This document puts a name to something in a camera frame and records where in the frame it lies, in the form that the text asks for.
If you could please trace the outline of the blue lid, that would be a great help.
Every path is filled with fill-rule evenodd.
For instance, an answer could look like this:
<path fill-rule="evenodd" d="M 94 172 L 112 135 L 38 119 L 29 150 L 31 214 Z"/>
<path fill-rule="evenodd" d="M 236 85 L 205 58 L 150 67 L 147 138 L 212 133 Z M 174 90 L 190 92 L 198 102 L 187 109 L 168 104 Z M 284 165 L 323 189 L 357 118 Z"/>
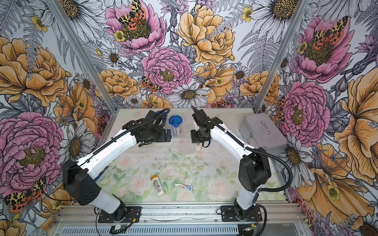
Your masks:
<path fill-rule="evenodd" d="M 162 111 L 158 111 L 158 112 L 157 112 L 158 115 L 161 115 L 161 114 L 167 114 L 167 113 L 169 113 L 169 112 L 167 112 L 167 111 L 165 111 L 165 110 L 164 110 L 164 111 L 162 110 Z"/>
<path fill-rule="evenodd" d="M 168 120 L 168 123 L 174 127 L 174 128 L 178 128 L 182 123 L 183 123 L 183 119 L 181 116 L 178 116 L 178 115 L 174 115 L 174 116 L 171 116 Z"/>

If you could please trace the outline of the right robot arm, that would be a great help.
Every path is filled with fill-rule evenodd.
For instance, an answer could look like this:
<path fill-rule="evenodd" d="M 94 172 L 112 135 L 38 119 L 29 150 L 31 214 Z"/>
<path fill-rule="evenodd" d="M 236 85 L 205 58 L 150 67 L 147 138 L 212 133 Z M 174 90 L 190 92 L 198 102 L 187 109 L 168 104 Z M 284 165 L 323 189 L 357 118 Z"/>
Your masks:
<path fill-rule="evenodd" d="M 191 130 L 192 143 L 204 145 L 216 141 L 239 162 L 238 180 L 242 189 L 234 201 L 234 211 L 238 220 L 245 221 L 256 206 L 260 189 L 271 177 L 267 153 L 242 141 L 219 118 L 211 119 L 204 110 L 194 106 L 192 109 L 192 117 L 197 125 L 196 129 Z"/>

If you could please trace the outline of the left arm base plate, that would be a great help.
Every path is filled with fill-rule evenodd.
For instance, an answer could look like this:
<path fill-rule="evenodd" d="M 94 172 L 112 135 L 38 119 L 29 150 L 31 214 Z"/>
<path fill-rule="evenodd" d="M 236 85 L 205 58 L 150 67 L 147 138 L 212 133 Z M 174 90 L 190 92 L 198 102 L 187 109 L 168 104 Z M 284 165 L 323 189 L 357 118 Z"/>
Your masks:
<path fill-rule="evenodd" d="M 125 206 L 116 210 L 113 214 L 109 214 L 101 210 L 98 223 L 138 223 L 141 217 L 142 207 Z"/>

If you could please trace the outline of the white bottle yellow cap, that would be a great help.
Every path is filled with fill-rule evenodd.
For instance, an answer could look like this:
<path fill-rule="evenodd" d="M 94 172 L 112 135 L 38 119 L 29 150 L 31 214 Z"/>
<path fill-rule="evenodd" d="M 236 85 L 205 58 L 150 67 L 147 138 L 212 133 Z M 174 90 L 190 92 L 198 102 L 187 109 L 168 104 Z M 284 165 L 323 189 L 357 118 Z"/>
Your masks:
<path fill-rule="evenodd" d="M 201 143 L 198 143 L 198 144 L 196 145 L 196 150 L 197 150 L 197 151 L 201 151 L 201 149 L 202 149 L 202 144 L 201 144 Z"/>

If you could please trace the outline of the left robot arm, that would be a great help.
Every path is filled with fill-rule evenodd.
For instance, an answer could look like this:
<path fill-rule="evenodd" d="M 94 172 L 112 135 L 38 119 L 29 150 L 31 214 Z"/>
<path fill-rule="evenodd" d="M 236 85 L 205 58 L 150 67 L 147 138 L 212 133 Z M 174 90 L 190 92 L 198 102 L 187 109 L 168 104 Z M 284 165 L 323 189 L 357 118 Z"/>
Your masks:
<path fill-rule="evenodd" d="M 64 190 L 82 206 L 91 205 L 108 214 L 124 215 L 122 201 L 103 190 L 95 178 L 108 164 L 135 145 L 142 147 L 170 142 L 170 130 L 164 128 L 169 112 L 169 108 L 157 112 L 150 110 L 144 118 L 123 125 L 114 137 L 95 151 L 77 161 L 66 161 L 62 166 Z"/>

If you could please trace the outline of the toothpaste tube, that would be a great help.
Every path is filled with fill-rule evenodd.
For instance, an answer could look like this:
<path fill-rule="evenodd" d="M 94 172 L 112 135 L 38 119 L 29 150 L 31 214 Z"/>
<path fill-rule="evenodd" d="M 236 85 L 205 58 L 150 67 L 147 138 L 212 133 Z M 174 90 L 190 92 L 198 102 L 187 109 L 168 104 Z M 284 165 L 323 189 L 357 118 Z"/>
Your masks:
<path fill-rule="evenodd" d="M 178 188 L 181 188 L 181 189 L 188 190 L 188 191 L 192 191 L 193 190 L 192 186 L 185 185 L 185 184 L 182 184 L 182 183 L 176 183 L 175 186 L 178 187 Z"/>

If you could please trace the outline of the clear plastic cup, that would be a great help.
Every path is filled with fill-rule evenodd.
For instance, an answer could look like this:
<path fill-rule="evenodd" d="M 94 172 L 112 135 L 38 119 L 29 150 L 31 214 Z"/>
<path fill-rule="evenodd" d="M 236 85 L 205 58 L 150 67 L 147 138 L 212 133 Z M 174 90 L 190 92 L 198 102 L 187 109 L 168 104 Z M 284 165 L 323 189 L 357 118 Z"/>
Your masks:
<path fill-rule="evenodd" d="M 171 125 L 171 134 L 173 136 L 181 136 L 182 134 L 181 125 Z"/>

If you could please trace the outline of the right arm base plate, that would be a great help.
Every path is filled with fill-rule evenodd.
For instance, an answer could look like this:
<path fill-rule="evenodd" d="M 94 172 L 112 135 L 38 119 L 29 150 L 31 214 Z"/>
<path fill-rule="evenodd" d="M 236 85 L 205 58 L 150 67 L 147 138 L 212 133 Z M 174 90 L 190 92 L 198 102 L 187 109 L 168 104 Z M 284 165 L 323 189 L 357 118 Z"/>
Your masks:
<path fill-rule="evenodd" d="M 263 221 L 262 213 L 259 207 L 252 206 L 248 210 L 242 210 L 237 206 L 223 205 L 220 206 L 222 222 L 260 222 Z"/>

